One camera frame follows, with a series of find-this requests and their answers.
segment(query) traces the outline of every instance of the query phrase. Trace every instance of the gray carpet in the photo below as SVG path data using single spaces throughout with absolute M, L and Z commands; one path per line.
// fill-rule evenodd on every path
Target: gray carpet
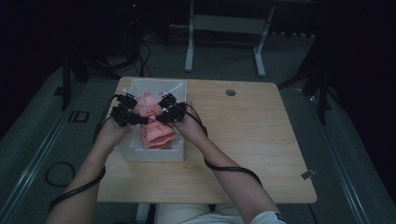
M 256 75 L 256 66 L 252 49 L 247 45 L 224 45 L 210 42 L 210 37 L 198 38 L 195 46 L 194 64 L 191 73 L 184 72 L 187 52 L 185 36 L 179 35 L 170 43 L 154 42 L 148 39 L 150 56 L 149 70 L 145 75 L 153 77 L 199 78 L 218 80 L 241 80 L 259 82 L 280 82 L 294 76 L 309 50 L 313 38 L 272 35 L 267 38 L 262 54 L 268 76 Z M 143 58 L 148 50 L 142 47 Z M 120 71 L 122 76 L 138 76 L 134 67 Z M 107 99 L 114 93 L 117 81 L 93 76 L 86 84 L 74 82 L 74 103 L 69 110 L 60 112 L 62 98 L 53 96 L 57 86 L 61 85 L 61 71 L 54 73 L 43 85 L 21 117 L 1 140 L 0 150 L 0 203 L 2 207 L 23 170 L 40 149 L 48 133 L 53 132 L 52 125 L 63 119 L 63 126 L 56 139 L 51 142 L 48 155 L 43 159 L 32 185 L 8 223 L 43 223 L 48 215 L 50 201 L 62 193 L 62 188 L 50 186 L 45 181 L 45 172 L 57 161 L 68 161 L 79 167 L 92 146 L 92 135 Z M 290 116 L 298 143 L 308 169 L 316 174 L 312 177 L 318 201 L 311 204 L 280 204 L 284 216 L 290 223 L 395 223 L 396 209 L 382 186 L 364 145 L 351 124 L 346 112 L 329 97 L 331 111 L 326 112 L 327 125 L 323 131 L 315 113 L 315 103 L 308 101 L 298 89 L 304 83 L 299 82 L 289 89 L 281 91 L 281 96 Z M 68 122 L 72 111 L 90 112 L 86 123 Z M 336 173 L 332 152 L 329 148 L 327 133 L 335 145 L 346 174 L 359 196 L 365 211 L 365 220 L 357 220 L 346 196 L 346 188 Z M 51 177 L 59 182 L 67 182 L 70 173 L 65 167 Z M 136 204 L 99 203 L 94 223 L 114 223 L 123 221 L 134 223 Z

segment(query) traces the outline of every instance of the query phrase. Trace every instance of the dark floor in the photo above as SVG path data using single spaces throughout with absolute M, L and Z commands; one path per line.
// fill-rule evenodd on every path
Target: dark floor
M 297 73 L 313 40 L 303 36 L 269 36 L 262 54 L 267 77 L 260 78 L 256 75 L 252 49 L 246 41 L 230 45 L 210 42 L 210 36 L 198 38 L 193 70 L 185 73 L 185 36 L 178 35 L 174 41 L 164 43 L 153 35 L 145 42 L 150 48 L 149 70 L 146 68 L 145 74 L 279 84 Z M 148 49 L 142 47 L 141 55 L 145 58 Z M 136 77 L 139 69 L 137 65 L 119 73 Z M 1 140 L 0 218 L 4 219 L 1 223 L 45 221 L 50 201 L 63 191 L 45 181 L 45 172 L 57 161 L 80 165 L 91 148 L 94 126 L 116 89 L 117 81 L 92 76 L 87 84 L 74 82 L 73 101 L 64 112 L 60 111 L 62 98 L 53 96 L 60 85 L 61 70 L 49 77 Z M 332 110 L 326 112 L 327 125 L 323 126 L 316 115 L 316 102 L 300 91 L 303 85 L 301 81 L 280 93 L 307 168 L 316 172 L 312 181 L 318 201 L 310 206 L 280 204 L 282 213 L 290 223 L 395 223 L 395 205 L 382 186 L 347 113 L 329 97 Z M 72 111 L 90 112 L 90 117 L 86 123 L 69 122 Z M 60 181 L 67 181 L 67 171 L 62 170 L 62 174 L 58 176 Z M 19 180 L 27 184 L 22 186 Z M 135 212 L 136 204 L 133 203 L 99 203 L 94 223 L 134 223 Z

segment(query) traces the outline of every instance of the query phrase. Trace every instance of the person's right arm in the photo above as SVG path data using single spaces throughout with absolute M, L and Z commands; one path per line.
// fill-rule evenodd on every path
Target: person's right arm
M 194 112 L 188 106 L 188 112 Z M 180 133 L 201 151 L 204 158 L 218 167 L 239 166 L 221 151 L 204 133 L 202 127 L 186 115 L 182 122 L 174 122 Z M 213 171 L 245 223 L 266 211 L 279 212 L 276 204 L 257 180 L 246 173 Z

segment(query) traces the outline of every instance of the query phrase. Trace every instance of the person's left arm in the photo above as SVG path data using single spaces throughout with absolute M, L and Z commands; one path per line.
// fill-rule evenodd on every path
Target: person's left arm
M 78 173 L 64 192 L 84 186 L 98 177 L 108 155 L 122 137 L 131 131 L 131 128 L 131 126 L 121 128 L 114 119 L 109 119 L 99 132 Z M 99 184 L 56 204 L 49 213 L 46 223 L 92 223 Z

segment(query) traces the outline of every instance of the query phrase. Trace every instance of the dark background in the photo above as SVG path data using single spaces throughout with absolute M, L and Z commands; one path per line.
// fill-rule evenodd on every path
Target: dark background
M 56 3 L 2 0 L 1 136 L 45 79 L 61 66 L 65 49 L 73 46 L 95 60 L 106 60 L 107 54 L 122 48 L 124 29 L 134 19 L 128 12 L 131 3 L 129 0 Z M 169 24 L 188 24 L 188 1 L 134 3 L 141 7 L 142 20 L 151 23 L 164 37 L 168 36 Z M 254 3 L 244 2 L 247 6 Z M 270 31 L 317 36 L 304 67 L 330 69 L 330 84 L 396 201 L 395 4 L 390 0 L 276 4 Z M 262 16 L 257 7 L 241 11 L 224 2 L 222 5 L 204 1 L 201 7 L 236 16 Z

